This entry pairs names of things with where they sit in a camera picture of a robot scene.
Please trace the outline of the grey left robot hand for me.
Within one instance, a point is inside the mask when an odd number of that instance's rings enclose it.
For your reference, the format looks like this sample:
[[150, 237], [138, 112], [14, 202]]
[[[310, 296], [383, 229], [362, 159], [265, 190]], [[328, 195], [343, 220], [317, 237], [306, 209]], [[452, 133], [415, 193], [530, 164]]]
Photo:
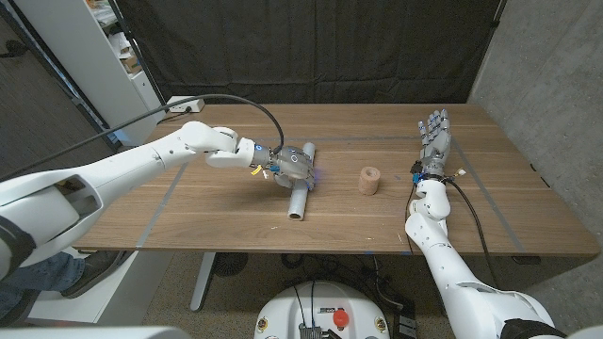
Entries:
[[292, 188], [302, 180], [309, 190], [315, 187], [313, 159], [303, 149], [284, 146], [278, 153], [271, 155], [270, 170], [279, 186]]

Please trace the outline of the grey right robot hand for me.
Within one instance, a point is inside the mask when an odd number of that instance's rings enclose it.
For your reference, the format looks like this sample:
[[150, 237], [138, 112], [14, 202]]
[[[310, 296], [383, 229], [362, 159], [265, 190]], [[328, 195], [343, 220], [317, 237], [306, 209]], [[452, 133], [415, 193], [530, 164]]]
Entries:
[[433, 111], [426, 122], [418, 123], [418, 130], [422, 144], [419, 160], [423, 171], [430, 175], [443, 176], [451, 140], [446, 109]]

